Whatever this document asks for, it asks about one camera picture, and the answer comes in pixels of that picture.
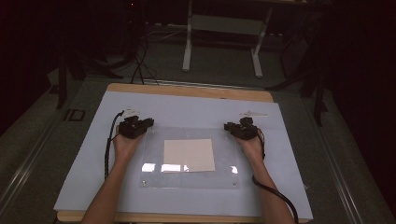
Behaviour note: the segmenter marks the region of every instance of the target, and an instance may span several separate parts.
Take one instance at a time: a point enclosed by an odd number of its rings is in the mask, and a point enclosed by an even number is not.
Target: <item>clear plastic sheet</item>
[[[235,141],[222,129],[152,127],[147,132],[139,187],[177,189],[238,189]],[[167,140],[210,139],[215,171],[189,172],[177,164],[164,164]]]

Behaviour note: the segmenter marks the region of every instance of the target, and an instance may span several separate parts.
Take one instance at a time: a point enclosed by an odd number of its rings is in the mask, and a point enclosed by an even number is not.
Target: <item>gray floor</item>
[[[281,39],[276,36],[264,41],[260,53],[263,79],[254,77],[249,48],[225,48],[224,45],[215,48],[207,41],[194,43],[191,70],[182,72],[184,42],[179,36],[150,42],[145,63],[156,70],[161,85],[194,83],[263,91],[285,79],[279,60],[281,46]],[[123,80],[105,78],[94,72],[84,82],[69,80],[69,101],[63,110],[55,110],[56,95],[46,93],[0,138],[1,192],[6,191],[7,184],[28,154],[35,148],[42,148],[42,153],[37,154],[39,160],[31,165],[34,169],[26,176],[23,188],[15,192],[0,222],[38,224],[55,220],[56,212],[52,207],[106,86],[111,82],[130,82],[134,69],[135,64],[119,69],[117,73],[125,76]],[[144,69],[143,72],[149,77],[148,71]],[[53,78],[56,74],[54,71],[49,76]],[[280,105],[295,158],[308,186],[306,192],[314,214],[310,223],[396,223],[331,93],[325,94],[328,112],[322,113],[323,127],[319,127],[312,118],[313,99],[301,98],[300,86],[301,83],[297,83],[272,94]],[[85,110],[85,119],[82,122],[62,121],[68,108]]]

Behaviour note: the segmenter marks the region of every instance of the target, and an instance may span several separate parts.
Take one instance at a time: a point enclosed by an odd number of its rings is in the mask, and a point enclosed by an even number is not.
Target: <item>rectangular paper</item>
[[[215,171],[211,139],[165,140],[165,173]]]

